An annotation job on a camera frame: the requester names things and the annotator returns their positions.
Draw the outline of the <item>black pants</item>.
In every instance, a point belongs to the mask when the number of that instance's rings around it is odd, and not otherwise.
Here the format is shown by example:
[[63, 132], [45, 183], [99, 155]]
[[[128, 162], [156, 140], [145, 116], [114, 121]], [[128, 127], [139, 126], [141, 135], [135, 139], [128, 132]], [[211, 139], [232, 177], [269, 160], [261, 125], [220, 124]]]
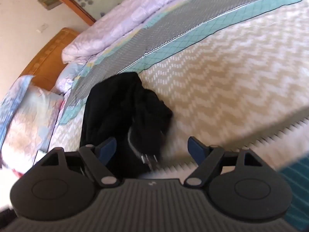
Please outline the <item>black pants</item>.
[[119, 179], [150, 171], [142, 161], [159, 161], [173, 112], [156, 93], [143, 87], [135, 72], [113, 75], [92, 87], [85, 104], [80, 146], [109, 138], [116, 151], [106, 164]]

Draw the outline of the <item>small lilac pillow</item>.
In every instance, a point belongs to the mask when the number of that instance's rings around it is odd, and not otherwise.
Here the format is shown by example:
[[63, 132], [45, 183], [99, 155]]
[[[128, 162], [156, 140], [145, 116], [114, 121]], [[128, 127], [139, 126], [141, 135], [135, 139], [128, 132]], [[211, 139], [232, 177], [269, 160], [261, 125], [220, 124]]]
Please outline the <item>small lilac pillow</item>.
[[83, 65], [79, 63], [72, 62], [67, 64], [58, 76], [53, 91], [57, 94], [65, 94], [72, 87], [73, 80], [82, 68]]

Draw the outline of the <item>blue floral pillow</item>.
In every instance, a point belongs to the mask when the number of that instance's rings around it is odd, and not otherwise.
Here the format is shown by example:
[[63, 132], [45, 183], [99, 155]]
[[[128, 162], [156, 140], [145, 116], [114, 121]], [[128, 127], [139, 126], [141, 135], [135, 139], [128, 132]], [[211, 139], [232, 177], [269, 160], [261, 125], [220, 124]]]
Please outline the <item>blue floral pillow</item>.
[[22, 75], [21, 77], [17, 78], [1, 102], [1, 147], [4, 143], [6, 133], [12, 118], [14, 117], [15, 112], [21, 104], [33, 78], [34, 75]]

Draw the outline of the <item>patterned bed cover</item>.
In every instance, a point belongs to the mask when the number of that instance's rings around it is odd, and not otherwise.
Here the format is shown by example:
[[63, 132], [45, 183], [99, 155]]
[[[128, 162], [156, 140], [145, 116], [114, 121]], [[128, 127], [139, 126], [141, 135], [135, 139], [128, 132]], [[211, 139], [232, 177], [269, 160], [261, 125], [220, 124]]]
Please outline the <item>patterned bed cover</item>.
[[77, 149], [94, 84], [136, 72], [173, 111], [155, 177], [188, 171], [190, 136], [250, 148], [291, 184], [286, 221], [308, 228], [308, 0], [179, 0], [75, 62], [51, 148]]

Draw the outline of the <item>wooden headboard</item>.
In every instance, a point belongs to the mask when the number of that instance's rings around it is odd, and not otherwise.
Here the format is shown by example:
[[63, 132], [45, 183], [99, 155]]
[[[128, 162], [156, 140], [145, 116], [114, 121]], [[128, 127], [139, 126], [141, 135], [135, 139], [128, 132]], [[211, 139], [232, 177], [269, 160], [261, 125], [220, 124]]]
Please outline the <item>wooden headboard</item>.
[[52, 90], [60, 73], [65, 68], [62, 50], [80, 33], [71, 28], [62, 28], [29, 62], [20, 76], [33, 75], [32, 84], [47, 91]]

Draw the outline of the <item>lilac rolled duvet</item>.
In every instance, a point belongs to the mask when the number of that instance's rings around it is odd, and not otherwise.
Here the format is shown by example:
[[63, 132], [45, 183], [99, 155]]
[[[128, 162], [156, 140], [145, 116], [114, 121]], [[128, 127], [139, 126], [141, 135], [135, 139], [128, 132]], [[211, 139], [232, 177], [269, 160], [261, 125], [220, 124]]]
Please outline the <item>lilac rolled duvet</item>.
[[95, 55], [174, 0], [124, 0], [62, 50], [62, 62]]

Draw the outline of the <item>white wall socket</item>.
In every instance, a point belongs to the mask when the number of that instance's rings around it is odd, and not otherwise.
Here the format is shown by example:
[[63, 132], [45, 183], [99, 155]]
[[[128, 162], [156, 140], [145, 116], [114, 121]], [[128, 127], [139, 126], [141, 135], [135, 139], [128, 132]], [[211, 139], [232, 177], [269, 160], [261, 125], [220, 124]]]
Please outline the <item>white wall socket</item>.
[[49, 27], [49, 25], [46, 24], [46, 23], [44, 23], [44, 24], [42, 24], [41, 26], [39, 26], [39, 27], [37, 28], [36, 31], [39, 32], [39, 33], [42, 33], [42, 32], [44, 32], [48, 27]]

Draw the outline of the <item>wall electrical panel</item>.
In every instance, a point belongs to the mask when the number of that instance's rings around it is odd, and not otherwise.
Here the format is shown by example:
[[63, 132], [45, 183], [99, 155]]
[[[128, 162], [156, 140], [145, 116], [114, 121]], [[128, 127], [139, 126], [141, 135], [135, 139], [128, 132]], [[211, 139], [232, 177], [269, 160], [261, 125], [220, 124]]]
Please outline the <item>wall electrical panel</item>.
[[40, 3], [46, 10], [51, 10], [62, 4], [60, 0], [38, 0], [38, 3]]

